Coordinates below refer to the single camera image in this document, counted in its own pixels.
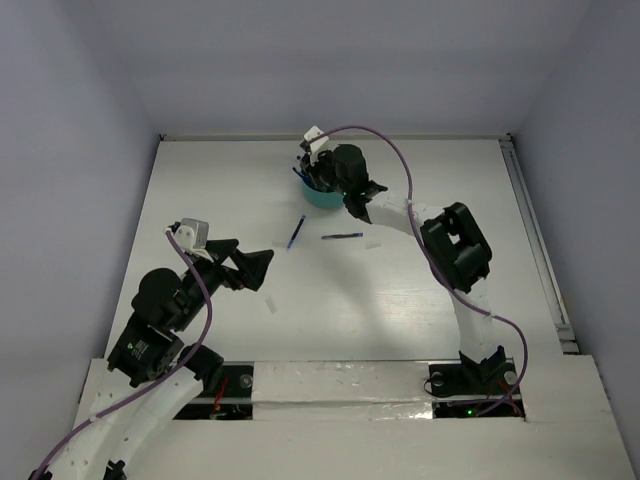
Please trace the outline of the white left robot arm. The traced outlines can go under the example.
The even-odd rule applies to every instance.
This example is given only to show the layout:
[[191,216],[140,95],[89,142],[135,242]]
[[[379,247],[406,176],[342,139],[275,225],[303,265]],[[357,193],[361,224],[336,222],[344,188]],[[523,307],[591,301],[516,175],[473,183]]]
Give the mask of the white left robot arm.
[[212,296],[221,287],[257,291],[272,250],[243,253],[235,239],[203,248],[166,235],[187,266],[182,275],[157,268],[141,279],[133,312],[107,357],[87,418],[31,473],[33,479],[128,479],[141,453],[198,395],[224,386],[224,359],[206,347],[206,332],[187,346],[179,338],[199,312],[213,322]]

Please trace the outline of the purple dark gel pen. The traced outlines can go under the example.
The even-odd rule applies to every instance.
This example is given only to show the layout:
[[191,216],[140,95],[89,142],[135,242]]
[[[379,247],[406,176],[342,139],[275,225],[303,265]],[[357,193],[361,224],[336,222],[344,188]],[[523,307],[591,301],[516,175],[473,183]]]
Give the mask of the purple dark gel pen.
[[353,232],[353,233],[340,233],[340,234],[330,234],[321,236],[321,240],[344,240],[344,239],[355,239],[362,238],[364,234],[362,232]]

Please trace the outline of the clear plastic cap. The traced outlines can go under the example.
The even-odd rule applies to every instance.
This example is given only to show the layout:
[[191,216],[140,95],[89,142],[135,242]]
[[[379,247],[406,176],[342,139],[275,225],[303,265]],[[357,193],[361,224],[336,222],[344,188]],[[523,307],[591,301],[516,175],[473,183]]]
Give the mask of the clear plastic cap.
[[272,297],[267,297],[265,303],[272,314],[275,314],[278,311],[276,303]]

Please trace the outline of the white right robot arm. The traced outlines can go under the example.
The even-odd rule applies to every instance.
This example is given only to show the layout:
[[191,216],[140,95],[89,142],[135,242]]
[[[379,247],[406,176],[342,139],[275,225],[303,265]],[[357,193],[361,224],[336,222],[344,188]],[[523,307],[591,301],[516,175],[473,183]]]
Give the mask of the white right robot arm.
[[320,191],[335,192],[351,216],[365,223],[412,235],[428,255],[435,278],[450,290],[460,334],[460,379],[482,392],[497,378],[504,352],[494,341],[486,278],[492,251],[468,207],[456,202],[443,210],[388,192],[369,178],[362,150],[323,142],[301,144],[302,173]]

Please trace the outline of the blue ballpoint pen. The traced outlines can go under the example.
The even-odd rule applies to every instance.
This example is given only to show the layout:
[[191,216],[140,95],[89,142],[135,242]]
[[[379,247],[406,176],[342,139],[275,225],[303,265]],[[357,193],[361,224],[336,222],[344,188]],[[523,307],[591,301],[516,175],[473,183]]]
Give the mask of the blue ballpoint pen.
[[306,187],[314,191],[317,191],[316,184],[314,183],[311,176],[304,169],[304,158],[305,158],[304,155],[298,155],[292,166],[292,170],[302,180],[303,184]]

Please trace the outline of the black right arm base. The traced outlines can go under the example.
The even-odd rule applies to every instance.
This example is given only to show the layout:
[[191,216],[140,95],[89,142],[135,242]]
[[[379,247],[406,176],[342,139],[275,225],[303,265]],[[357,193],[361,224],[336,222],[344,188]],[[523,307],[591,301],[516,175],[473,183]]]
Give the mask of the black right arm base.
[[459,360],[429,366],[423,390],[432,399],[436,419],[512,417],[524,419],[518,374],[504,348],[480,363],[462,353]]

